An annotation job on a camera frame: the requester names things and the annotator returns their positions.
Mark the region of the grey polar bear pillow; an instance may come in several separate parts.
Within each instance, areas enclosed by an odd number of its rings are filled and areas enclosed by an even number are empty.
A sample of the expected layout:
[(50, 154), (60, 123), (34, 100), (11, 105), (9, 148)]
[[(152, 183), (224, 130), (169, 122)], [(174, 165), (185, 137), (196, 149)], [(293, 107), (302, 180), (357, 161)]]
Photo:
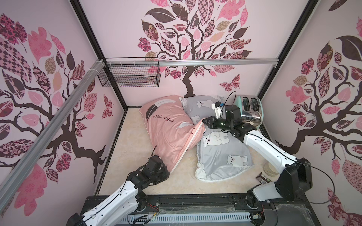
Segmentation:
[[(212, 104), (222, 102), (218, 95), (203, 95), (180, 98), (183, 109), (194, 124), (202, 119), (216, 116)], [(197, 169), (195, 177), (206, 182), (223, 181), (236, 177), (254, 163), (248, 146), (230, 133), (205, 127), (202, 139), (197, 144)]]

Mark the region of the pink good night pillow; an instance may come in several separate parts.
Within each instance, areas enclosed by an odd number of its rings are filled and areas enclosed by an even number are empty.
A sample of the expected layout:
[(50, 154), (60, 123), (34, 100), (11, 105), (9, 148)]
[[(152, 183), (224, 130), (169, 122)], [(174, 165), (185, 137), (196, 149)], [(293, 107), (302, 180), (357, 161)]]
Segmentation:
[(181, 97), (171, 95), (145, 104), (139, 110), (151, 143), (172, 173), (186, 151), (202, 139), (205, 126), (194, 124), (183, 109)]

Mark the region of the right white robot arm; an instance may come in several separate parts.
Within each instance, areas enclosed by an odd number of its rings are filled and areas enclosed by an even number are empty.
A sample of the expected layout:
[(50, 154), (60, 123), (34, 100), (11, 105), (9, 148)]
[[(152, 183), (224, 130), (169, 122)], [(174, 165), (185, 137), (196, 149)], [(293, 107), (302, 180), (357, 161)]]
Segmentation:
[(279, 174), (277, 181), (264, 183), (247, 191), (245, 203), (249, 208), (256, 209), (264, 201), (281, 198), (292, 202), (313, 187), (310, 162), (285, 152), (263, 136), (257, 130), (261, 119), (244, 116), (241, 107), (236, 105), (215, 102), (211, 108), (215, 111), (215, 116), (203, 119), (208, 128), (230, 133), (257, 151)]

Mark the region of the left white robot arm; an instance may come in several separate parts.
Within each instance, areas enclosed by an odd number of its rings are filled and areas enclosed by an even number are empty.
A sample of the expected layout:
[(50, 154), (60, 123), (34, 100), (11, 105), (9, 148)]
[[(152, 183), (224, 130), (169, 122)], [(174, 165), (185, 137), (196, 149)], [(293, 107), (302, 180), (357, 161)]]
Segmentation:
[(161, 158), (154, 155), (148, 162), (131, 172), (124, 184), (100, 204), (80, 215), (72, 215), (67, 226), (114, 226), (121, 219), (146, 206), (147, 195), (143, 192), (150, 185), (168, 179), (170, 173)]

